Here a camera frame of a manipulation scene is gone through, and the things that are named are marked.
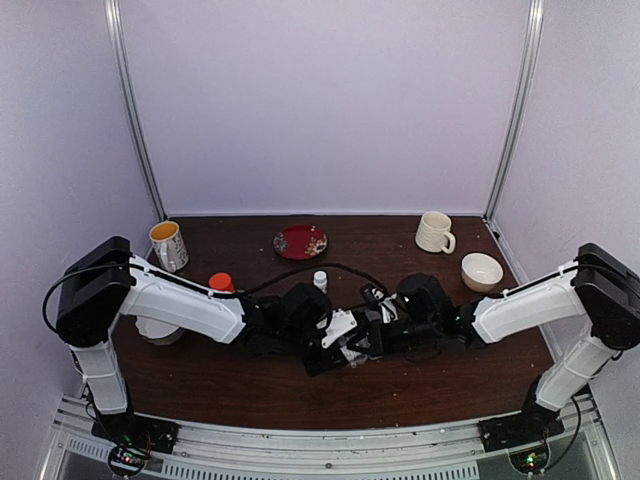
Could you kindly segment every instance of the mug handle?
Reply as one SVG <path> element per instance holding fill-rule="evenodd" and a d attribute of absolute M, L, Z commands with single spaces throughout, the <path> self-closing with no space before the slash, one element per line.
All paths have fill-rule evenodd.
<path fill-rule="evenodd" d="M 162 263 L 162 265 L 164 266 L 165 270 L 167 270 L 168 272 L 175 272 L 176 269 L 176 262 L 174 262 L 173 260 L 171 260 L 171 258 L 169 257 L 169 244 L 168 242 L 162 242 L 160 244 L 160 263 Z"/>
<path fill-rule="evenodd" d="M 444 232 L 444 236 L 449 239 L 449 246 L 442 246 L 442 251 L 446 254 L 453 253 L 456 249 L 456 237 L 451 232 Z"/>

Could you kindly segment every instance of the white backdrop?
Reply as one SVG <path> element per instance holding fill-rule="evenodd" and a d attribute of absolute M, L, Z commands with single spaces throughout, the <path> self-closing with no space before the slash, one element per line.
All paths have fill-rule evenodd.
<path fill-rule="evenodd" d="M 42 297 L 112 235 L 144 253 L 155 217 L 103 2 L 0 0 L 0 59 L 0 480 L 34 479 L 62 393 L 81 383 Z"/>
<path fill-rule="evenodd" d="M 526 0 L 129 0 L 167 211 L 480 213 Z"/>
<path fill-rule="evenodd" d="M 640 272 L 640 3 L 547 2 L 538 66 L 497 214 L 530 278 L 593 241 Z M 552 327 L 566 347 L 582 323 Z M 638 478 L 640 348 L 593 382 L 623 479 Z"/>

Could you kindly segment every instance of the bowl rim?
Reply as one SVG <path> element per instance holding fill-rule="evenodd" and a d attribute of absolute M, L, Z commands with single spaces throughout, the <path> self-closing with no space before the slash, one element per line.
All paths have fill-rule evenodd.
<path fill-rule="evenodd" d="M 469 273 L 469 271 L 467 269 L 465 269 L 465 260 L 467 260 L 467 258 L 469 258 L 469 257 L 481 258 L 481 259 L 483 259 L 485 261 L 489 261 L 489 263 L 493 263 L 493 264 L 497 265 L 498 266 L 498 271 L 500 272 L 498 280 L 493 281 L 493 282 L 483 282 L 482 280 L 478 280 L 475 276 L 471 275 Z M 487 253 L 472 252 L 472 253 L 466 254 L 462 258 L 462 262 L 461 262 L 460 267 L 461 267 L 462 273 L 464 273 L 467 277 L 469 277 L 469 279 L 471 279 L 474 282 L 479 283 L 481 285 L 497 285 L 504 278 L 504 269 L 502 268 L 502 265 L 500 265 L 500 262 L 498 262 L 498 260 L 496 260 L 495 258 L 493 258 L 491 255 L 489 255 Z"/>

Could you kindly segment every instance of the red saucer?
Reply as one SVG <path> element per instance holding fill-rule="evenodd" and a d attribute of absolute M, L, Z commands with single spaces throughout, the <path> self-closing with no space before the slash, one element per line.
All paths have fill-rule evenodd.
<path fill-rule="evenodd" d="M 314 225 L 287 227 L 273 238 L 273 248 L 284 258 L 308 260 L 327 248 L 327 235 Z"/>

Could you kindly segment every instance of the coffee mug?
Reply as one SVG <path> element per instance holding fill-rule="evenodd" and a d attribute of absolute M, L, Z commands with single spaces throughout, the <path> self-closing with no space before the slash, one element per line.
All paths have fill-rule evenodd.
<path fill-rule="evenodd" d="M 184 246 L 180 226 L 176 222 L 158 223 L 149 232 L 160 265 L 167 272 L 176 272 L 189 261 L 187 247 Z"/>
<path fill-rule="evenodd" d="M 456 237 L 451 233 L 451 219 L 440 212 L 422 215 L 416 232 L 416 244 L 430 253 L 452 253 L 456 248 Z"/>

